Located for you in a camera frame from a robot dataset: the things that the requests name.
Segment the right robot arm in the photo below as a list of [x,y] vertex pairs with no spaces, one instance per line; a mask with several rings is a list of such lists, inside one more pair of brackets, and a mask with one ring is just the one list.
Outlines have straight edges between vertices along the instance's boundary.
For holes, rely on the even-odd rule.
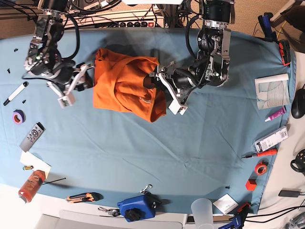
[[[80,32],[76,20],[67,12],[66,0],[41,0],[38,8],[42,14],[36,21],[35,32],[30,42],[28,55],[24,62],[25,80],[44,80],[58,96],[61,108],[75,103],[73,91],[83,91],[93,87],[87,71],[93,64],[76,64],[73,60],[80,48]],[[64,34],[66,16],[75,26],[76,48],[72,55],[62,57],[58,42]]]

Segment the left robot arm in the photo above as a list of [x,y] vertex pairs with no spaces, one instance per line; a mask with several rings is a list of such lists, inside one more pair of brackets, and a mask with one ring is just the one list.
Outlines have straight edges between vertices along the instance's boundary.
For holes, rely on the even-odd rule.
[[[202,20],[202,28],[197,34],[198,52],[190,45],[190,28],[196,20]],[[231,30],[233,24],[233,0],[201,0],[199,12],[186,24],[185,42],[194,62],[188,68],[176,68],[172,62],[168,66],[158,65],[149,73],[143,85],[148,89],[168,91],[172,97],[169,109],[173,114],[183,115],[187,110],[187,100],[191,93],[206,85],[220,87],[229,79]]]

